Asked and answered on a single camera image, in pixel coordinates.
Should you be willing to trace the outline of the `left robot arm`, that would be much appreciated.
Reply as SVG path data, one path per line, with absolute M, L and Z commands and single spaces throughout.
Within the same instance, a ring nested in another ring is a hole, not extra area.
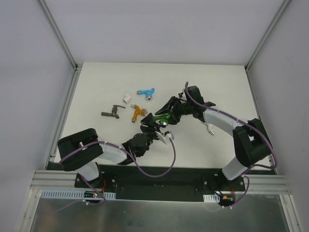
M 85 178 L 91 188 L 101 185 L 102 176 L 94 159 L 100 158 L 118 165 L 128 165 L 136 161 L 149 150 L 155 140 L 167 144 L 169 139 L 160 131 L 160 125 L 155 122 L 152 114 L 140 121 L 141 133 L 120 145 L 112 145 L 100 141 L 94 128 L 89 128 L 57 142 L 60 153 L 59 163 L 66 172 L 77 171 Z

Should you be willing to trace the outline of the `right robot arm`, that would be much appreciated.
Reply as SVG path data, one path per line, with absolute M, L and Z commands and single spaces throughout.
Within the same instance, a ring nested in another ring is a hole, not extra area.
M 215 126 L 231 135 L 235 157 L 221 170 L 217 185 L 229 190 L 236 178 L 245 174 L 257 162 L 273 154 L 273 148 L 261 120 L 241 120 L 220 110 L 216 104 L 205 102 L 197 86 L 186 85 L 183 93 L 170 100 L 153 116 L 161 127 L 176 125 L 182 116 L 192 115 L 207 126 Z

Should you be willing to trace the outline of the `green faucet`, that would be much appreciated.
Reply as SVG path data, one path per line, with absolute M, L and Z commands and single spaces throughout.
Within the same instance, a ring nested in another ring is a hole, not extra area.
M 175 123 L 175 119 L 173 117 L 172 112 L 169 112 L 167 114 L 162 114 L 162 115 L 157 115 L 157 116 L 153 116 L 153 120 L 155 122 L 158 121 L 158 124 L 160 125 L 160 127 L 165 128 L 168 125 L 173 125 Z

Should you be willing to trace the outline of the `second white elbow fitting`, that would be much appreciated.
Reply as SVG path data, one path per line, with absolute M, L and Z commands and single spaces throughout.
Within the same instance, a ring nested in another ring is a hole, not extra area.
M 132 100 L 132 96 L 129 93 L 125 93 L 123 96 L 123 102 L 129 104 Z

